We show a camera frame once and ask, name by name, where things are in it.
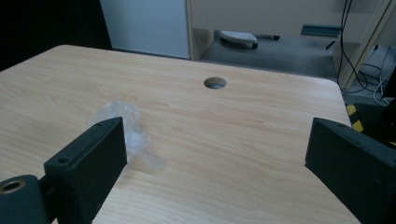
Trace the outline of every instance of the gray floor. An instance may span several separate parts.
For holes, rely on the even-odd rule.
[[[296,38],[281,36],[274,40],[268,35],[258,37],[259,47],[252,49],[251,45],[236,44],[222,41],[218,33],[215,42],[206,51],[200,61],[207,63],[221,63],[234,66],[256,68],[268,71],[277,71],[308,77],[323,77],[334,82],[337,74],[332,63],[332,48],[326,49],[328,40],[313,38]],[[372,50],[361,71],[367,75],[385,77],[392,71],[396,59],[396,48],[379,46]],[[370,78],[370,82],[378,83],[377,78]],[[348,91],[357,91],[361,85],[357,80]],[[347,105],[355,103],[377,104],[371,91],[356,93],[343,92]]]

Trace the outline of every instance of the white panel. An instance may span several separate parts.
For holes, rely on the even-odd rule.
[[[190,58],[185,0],[101,0],[114,49]]]

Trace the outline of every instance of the light wood tabletop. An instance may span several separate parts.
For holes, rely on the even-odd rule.
[[[335,83],[116,51],[60,46],[0,73],[0,180],[43,176],[117,99],[167,165],[133,160],[93,223],[359,223],[304,167],[313,117],[349,125]]]

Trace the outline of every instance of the transparent plastic wrap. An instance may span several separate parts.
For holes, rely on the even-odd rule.
[[[105,119],[122,117],[128,162],[136,156],[149,166],[161,169],[166,165],[166,161],[149,149],[151,140],[139,124],[140,114],[140,109],[136,105],[116,100],[105,105],[105,107],[92,115],[88,125],[91,127],[93,124]]]

